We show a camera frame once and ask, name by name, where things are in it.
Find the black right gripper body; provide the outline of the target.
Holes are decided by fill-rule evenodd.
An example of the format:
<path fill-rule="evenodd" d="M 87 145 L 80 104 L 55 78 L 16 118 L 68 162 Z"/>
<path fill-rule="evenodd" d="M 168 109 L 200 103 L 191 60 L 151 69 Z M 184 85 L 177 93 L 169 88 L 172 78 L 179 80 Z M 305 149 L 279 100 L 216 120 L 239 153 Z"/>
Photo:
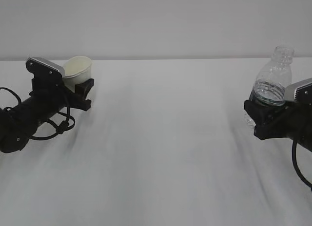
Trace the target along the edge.
<path fill-rule="evenodd" d="M 260 140 L 273 138 L 297 139 L 299 145 L 312 150 L 311 105 L 286 103 L 273 106 L 265 120 L 257 124 L 254 135 Z"/>

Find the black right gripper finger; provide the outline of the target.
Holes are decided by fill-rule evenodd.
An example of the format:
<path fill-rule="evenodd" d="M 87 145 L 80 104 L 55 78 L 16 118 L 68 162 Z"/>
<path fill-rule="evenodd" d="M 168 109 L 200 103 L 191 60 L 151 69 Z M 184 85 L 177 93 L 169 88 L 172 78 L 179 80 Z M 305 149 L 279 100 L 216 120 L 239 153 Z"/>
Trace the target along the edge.
<path fill-rule="evenodd" d="M 260 100 L 255 92 L 251 92 L 247 100 L 244 101 L 245 120 L 247 125 L 254 129 L 257 124 L 261 124 L 267 113 L 273 108 L 262 100 Z"/>

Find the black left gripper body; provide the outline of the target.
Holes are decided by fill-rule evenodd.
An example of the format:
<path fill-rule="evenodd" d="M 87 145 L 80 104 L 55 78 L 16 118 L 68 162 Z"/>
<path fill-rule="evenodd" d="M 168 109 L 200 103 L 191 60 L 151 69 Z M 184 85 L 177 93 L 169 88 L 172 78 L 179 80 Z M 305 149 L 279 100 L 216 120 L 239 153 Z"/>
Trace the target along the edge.
<path fill-rule="evenodd" d="M 61 75 L 34 76 L 29 95 L 29 119 L 48 119 L 66 106 L 72 108 L 78 98 L 65 86 Z"/>

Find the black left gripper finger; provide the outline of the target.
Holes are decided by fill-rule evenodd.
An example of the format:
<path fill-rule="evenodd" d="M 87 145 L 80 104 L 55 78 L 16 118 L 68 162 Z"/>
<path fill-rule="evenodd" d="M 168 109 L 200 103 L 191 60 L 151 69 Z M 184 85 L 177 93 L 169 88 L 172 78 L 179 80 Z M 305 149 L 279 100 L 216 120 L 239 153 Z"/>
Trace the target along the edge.
<path fill-rule="evenodd" d="M 70 108 L 88 111 L 91 108 L 92 102 L 91 100 L 86 99 L 86 97 L 93 86 L 94 86 L 93 78 L 90 78 L 81 84 L 76 84 L 74 86 L 74 91 L 70 90 L 66 86 L 65 94 L 68 98 Z"/>

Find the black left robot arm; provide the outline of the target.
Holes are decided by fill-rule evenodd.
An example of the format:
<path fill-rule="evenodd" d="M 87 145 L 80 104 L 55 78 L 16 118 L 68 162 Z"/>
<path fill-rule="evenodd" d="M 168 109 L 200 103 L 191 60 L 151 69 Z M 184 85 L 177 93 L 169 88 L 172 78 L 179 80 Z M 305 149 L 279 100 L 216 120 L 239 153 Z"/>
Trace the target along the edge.
<path fill-rule="evenodd" d="M 71 109 L 91 108 L 91 100 L 86 97 L 93 85 L 91 78 L 77 84 L 72 92 L 62 81 L 53 83 L 33 78 L 29 98 L 0 111 L 0 151 L 20 151 L 29 140 L 50 140 L 71 130 L 76 123 Z"/>

